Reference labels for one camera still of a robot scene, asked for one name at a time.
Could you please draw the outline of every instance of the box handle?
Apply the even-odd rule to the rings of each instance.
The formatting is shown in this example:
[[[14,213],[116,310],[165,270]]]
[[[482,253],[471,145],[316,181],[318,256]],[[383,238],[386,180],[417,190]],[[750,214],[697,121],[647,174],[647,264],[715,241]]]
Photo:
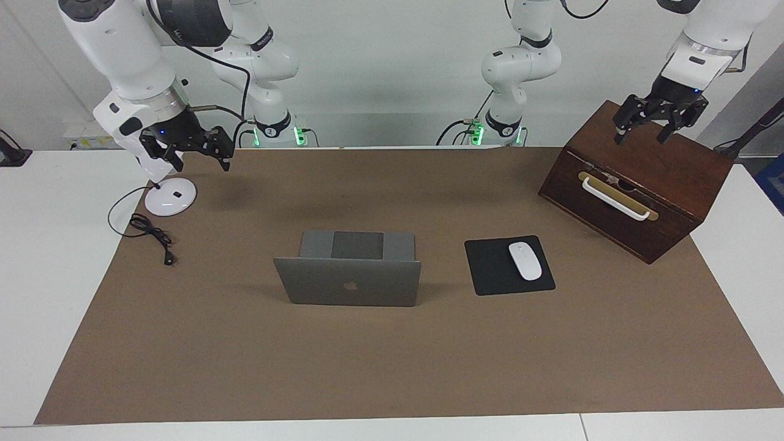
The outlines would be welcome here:
[[[631,217],[636,221],[655,221],[659,219],[659,214],[635,201],[631,197],[624,195],[619,190],[601,182],[586,172],[578,175],[583,182],[583,190],[606,202],[621,213]]]

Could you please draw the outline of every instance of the black stand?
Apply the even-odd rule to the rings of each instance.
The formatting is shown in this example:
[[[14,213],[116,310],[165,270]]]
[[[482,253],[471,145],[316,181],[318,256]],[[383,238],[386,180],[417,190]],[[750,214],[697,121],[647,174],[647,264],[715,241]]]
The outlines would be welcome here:
[[[738,140],[730,146],[725,148],[717,148],[716,151],[721,153],[722,155],[730,158],[730,159],[737,159],[738,155],[740,155],[740,151],[751,142],[754,137],[759,135],[763,130],[767,129],[768,127],[775,124],[780,117],[784,115],[784,98],[779,100],[771,110],[765,112],[765,115],[762,115],[762,118],[759,121],[755,122],[753,126],[751,126]]]
[[[4,139],[0,138],[0,152],[4,158],[0,161],[0,167],[21,167],[27,162],[27,158],[33,154],[32,150],[13,148]]]

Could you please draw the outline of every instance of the white mouse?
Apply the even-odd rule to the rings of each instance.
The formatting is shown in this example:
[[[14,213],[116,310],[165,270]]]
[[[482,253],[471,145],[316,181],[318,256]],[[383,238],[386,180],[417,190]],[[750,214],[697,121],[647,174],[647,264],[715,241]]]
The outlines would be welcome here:
[[[532,281],[542,277],[542,265],[529,244],[525,242],[513,243],[509,245],[509,252],[512,254],[512,260],[517,265],[517,270],[523,279]]]

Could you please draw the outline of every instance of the silver laptop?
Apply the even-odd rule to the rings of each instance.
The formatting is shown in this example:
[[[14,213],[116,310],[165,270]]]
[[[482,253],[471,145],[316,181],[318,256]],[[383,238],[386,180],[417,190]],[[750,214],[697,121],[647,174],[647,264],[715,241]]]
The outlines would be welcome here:
[[[306,231],[275,267],[296,304],[414,306],[421,262],[411,233]]]

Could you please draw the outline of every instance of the blue object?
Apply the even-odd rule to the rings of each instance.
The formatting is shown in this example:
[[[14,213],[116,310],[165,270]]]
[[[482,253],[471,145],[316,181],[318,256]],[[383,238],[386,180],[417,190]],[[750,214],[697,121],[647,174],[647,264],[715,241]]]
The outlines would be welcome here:
[[[757,173],[754,180],[784,215],[784,153]]]

